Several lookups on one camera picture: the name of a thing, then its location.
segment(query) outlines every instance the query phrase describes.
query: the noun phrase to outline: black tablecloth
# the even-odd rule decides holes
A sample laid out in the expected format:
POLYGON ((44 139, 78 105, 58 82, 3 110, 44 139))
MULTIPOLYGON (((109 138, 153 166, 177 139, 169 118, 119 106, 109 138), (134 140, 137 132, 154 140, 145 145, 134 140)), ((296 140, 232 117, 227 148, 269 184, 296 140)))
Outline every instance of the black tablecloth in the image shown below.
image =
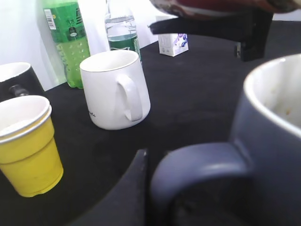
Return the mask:
POLYGON ((23 198, 0 175, 0 225, 58 226, 74 220, 109 192, 140 148, 149 149, 152 173, 167 151, 227 140, 246 75, 267 60, 300 53, 301 24, 274 22, 266 57, 248 63, 233 56, 230 41, 189 36, 189 46, 176 57, 160 55, 157 43, 142 49, 151 111, 129 129, 95 126, 82 90, 66 84, 49 90, 64 176, 50 192, 23 198))

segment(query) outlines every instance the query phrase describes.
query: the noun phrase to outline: mug rim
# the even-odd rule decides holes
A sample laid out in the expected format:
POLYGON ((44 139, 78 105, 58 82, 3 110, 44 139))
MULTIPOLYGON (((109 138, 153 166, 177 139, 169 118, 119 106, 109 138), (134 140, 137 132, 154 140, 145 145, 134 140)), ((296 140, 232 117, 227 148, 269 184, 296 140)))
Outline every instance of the mug rim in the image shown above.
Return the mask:
POLYGON ((255 69, 253 69, 248 74, 248 76, 246 77, 246 79, 244 81, 244 93, 245 93, 247 99, 252 104, 252 106, 258 112, 260 112, 263 116, 265 116, 267 119, 269 119, 270 121, 272 121, 273 123, 278 125, 280 128, 282 128, 282 129, 290 132, 291 134, 294 134, 295 136, 301 138, 301 129, 299 127, 295 126, 294 124, 290 123, 289 121, 281 118, 280 116, 278 116, 277 114, 272 112, 270 109, 265 107, 261 103, 261 101, 259 101, 259 99, 256 97, 254 89, 253 89, 253 84, 255 82, 254 74, 257 71, 265 69, 265 68, 270 67, 272 65, 278 65, 278 64, 280 64, 280 63, 282 63, 282 62, 284 62, 288 59, 292 59, 292 58, 300 58, 301 59, 301 54, 289 55, 289 56, 280 57, 280 58, 277 58, 277 59, 274 59, 274 60, 270 60, 268 62, 265 62, 265 63, 259 65, 255 69))
POLYGON ((1 72, 1 68, 3 67, 14 67, 16 65, 24 65, 24 66, 27 66, 26 69, 23 69, 23 70, 20 70, 18 71, 17 73, 15 73, 14 75, 11 75, 9 78, 6 78, 5 80, 2 80, 1 79, 1 75, 0 75, 0 82, 5 82, 9 79, 12 79, 12 78, 15 78, 15 77, 18 77, 19 75, 25 73, 26 71, 28 71, 32 65, 28 62, 13 62, 13 63, 9 63, 9 64, 3 64, 3 65, 0 65, 0 72, 1 72))
POLYGON ((97 54, 94 54, 88 58, 86 58, 85 60, 83 60, 79 67, 81 70, 85 71, 85 72, 92 72, 92 73, 99 73, 99 72, 111 72, 111 71, 115 71, 115 70, 119 70, 121 68, 125 68, 125 67, 128 67, 130 65, 132 65, 133 63, 135 63, 137 60, 139 59, 139 55, 138 53, 136 53, 135 51, 132 51, 132 50, 124 50, 124 49, 118 49, 118 50, 108 50, 108 51, 105 51, 105 52, 101 52, 101 53, 97 53, 97 54), (111 69, 107 69, 107 70, 104 70, 104 69, 101 69, 101 70, 89 70, 88 69, 88 66, 85 66, 85 64, 87 64, 87 62, 89 60, 92 60, 94 58, 97 58, 99 57, 100 55, 106 55, 106 54, 115 54, 117 55, 118 53, 128 53, 128 54, 132 54, 133 56, 135 56, 135 58, 130 61, 129 63, 127 63, 126 65, 122 65, 120 67, 115 67, 115 68, 111 68, 111 69))
POLYGON ((9 139, 10 137, 14 137, 14 135, 13 135, 14 133, 17 133, 17 132, 19 132, 21 130, 24 130, 27 127, 30 127, 32 124, 34 124, 35 122, 39 121, 41 118, 45 117, 45 115, 48 114, 48 110, 49 110, 49 107, 50 107, 50 101, 46 97, 42 97, 42 96, 29 95, 29 96, 23 96, 23 97, 15 97, 13 99, 9 99, 9 100, 1 102, 0 105, 2 103, 5 103, 5 102, 7 103, 9 101, 21 101, 21 98, 43 99, 45 101, 45 107, 43 108, 43 110, 37 116, 35 116, 32 119, 30 119, 29 122, 26 125, 22 126, 21 128, 15 129, 15 130, 13 130, 11 132, 8 132, 8 133, 6 133, 4 135, 0 135, 0 144, 2 143, 2 141, 6 140, 5 137, 8 137, 7 139, 9 139))

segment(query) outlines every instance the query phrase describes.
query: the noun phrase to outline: red object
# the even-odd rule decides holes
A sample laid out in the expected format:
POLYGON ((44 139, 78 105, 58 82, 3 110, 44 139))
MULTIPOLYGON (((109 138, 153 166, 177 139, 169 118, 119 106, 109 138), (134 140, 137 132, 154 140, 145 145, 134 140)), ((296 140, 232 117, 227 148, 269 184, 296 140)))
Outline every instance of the red object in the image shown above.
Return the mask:
POLYGON ((169 14, 193 19, 231 16, 246 8, 258 7, 272 13, 290 12, 298 7, 297 0, 150 0, 169 14))

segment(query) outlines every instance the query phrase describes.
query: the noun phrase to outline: white wall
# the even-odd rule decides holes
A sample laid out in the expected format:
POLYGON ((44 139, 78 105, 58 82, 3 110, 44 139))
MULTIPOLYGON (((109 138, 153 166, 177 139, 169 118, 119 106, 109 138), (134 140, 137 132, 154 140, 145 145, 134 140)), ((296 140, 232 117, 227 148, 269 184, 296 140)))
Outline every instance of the white wall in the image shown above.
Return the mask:
POLYGON ((301 10, 296 10, 287 14, 275 14, 274 20, 282 21, 301 21, 301 10))
MULTIPOLYGON (((157 40, 148 29, 160 14, 149 0, 127 0, 137 22, 140 46, 157 40)), ((105 0, 79 0, 91 53, 108 49, 104 29, 105 0)), ((301 11, 276 15, 301 20, 301 11)), ((52 42, 40 0, 0 0, 0 65, 29 62, 45 90, 65 82, 63 65, 52 42)))

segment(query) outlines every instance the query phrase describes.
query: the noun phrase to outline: small white box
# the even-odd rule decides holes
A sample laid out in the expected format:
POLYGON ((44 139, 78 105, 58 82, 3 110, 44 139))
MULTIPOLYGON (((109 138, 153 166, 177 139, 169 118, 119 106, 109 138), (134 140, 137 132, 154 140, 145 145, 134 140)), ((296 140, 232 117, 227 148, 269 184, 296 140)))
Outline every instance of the small white box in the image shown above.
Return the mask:
MULTIPOLYGON (((174 18, 174 16, 156 16, 157 21, 171 18, 174 18)), ((158 42, 160 53, 171 57, 179 55, 189 49, 187 34, 160 34, 158 35, 158 42)))

